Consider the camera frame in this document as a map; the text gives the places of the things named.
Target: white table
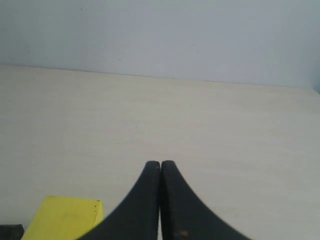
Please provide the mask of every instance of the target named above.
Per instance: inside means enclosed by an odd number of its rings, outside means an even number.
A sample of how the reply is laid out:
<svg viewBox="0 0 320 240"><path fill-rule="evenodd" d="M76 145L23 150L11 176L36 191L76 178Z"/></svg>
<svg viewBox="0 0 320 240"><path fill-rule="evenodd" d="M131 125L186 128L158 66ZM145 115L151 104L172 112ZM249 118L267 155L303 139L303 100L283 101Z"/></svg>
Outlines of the white table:
<svg viewBox="0 0 320 240"><path fill-rule="evenodd" d="M107 215L167 159L245 235L320 239L314 90L0 66L0 224L27 227L48 194Z"/></svg>

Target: wall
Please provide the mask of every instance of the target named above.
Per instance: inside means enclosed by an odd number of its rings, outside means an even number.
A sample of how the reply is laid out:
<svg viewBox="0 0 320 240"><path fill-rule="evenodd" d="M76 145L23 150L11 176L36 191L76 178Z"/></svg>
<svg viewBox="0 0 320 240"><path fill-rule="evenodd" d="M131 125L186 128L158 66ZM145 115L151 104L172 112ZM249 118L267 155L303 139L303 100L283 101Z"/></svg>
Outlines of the wall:
<svg viewBox="0 0 320 240"><path fill-rule="evenodd" d="M0 64L316 88L318 0L0 0Z"/></svg>

